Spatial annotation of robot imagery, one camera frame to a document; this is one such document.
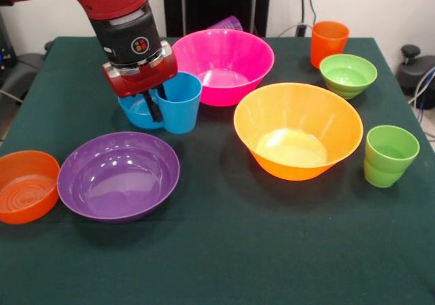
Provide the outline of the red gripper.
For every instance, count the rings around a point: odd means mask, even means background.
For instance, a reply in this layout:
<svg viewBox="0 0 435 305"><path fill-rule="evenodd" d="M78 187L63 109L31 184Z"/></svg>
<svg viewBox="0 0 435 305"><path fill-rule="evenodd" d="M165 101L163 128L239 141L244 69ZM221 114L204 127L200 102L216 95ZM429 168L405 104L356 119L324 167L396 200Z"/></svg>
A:
<svg viewBox="0 0 435 305"><path fill-rule="evenodd" d="M163 83L177 74L176 56L167 41L160 42L155 57L142 60L133 67L115 67L107 62L103 64L103 73L116 96L126 98L142 93L153 121L162 121L158 105L146 91L156 88L159 97L167 100Z"/></svg>

